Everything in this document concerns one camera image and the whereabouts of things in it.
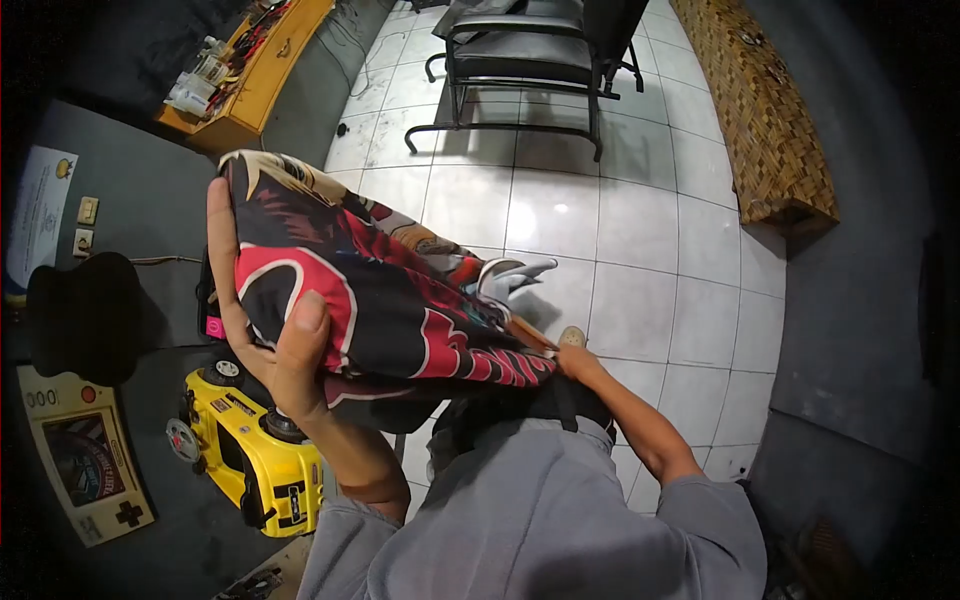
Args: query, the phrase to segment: power outlet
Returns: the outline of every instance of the power outlet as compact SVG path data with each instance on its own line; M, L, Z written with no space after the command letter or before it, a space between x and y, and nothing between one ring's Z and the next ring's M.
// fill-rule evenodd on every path
M89 258L93 251L93 229L77 228L73 234L73 255Z

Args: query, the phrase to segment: light switch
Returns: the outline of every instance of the light switch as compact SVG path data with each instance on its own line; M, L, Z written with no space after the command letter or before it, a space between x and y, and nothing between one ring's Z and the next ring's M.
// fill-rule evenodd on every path
M77 228L73 234L73 255L87 258L93 249L93 229Z
M93 225L97 220L97 206L100 205L100 199L83 196L80 198L80 210L77 211L77 223L80 225Z

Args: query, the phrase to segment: wooden desk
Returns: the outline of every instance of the wooden desk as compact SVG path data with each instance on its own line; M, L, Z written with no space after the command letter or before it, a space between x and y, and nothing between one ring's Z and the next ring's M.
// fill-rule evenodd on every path
M333 0L290 0L290 8L247 62L237 91L230 94L215 117L201 121L164 105L156 120L185 133L188 142L211 154L247 147L263 133L294 63L332 8ZM244 21L228 43L249 28L249 20Z

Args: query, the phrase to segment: desk drawer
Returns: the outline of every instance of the desk drawer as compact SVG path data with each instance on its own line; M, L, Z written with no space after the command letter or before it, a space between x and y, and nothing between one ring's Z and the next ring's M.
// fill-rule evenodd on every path
M333 0L293 0L291 8L247 65L249 74L229 110L233 119L263 132L290 70L332 7Z

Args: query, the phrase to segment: woven bamboo wall panel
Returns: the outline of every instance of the woven bamboo wall panel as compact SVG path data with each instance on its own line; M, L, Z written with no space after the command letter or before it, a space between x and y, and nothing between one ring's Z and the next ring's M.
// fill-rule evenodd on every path
M838 221L833 182L800 92L739 0L670 0L727 141L740 222L783 235Z

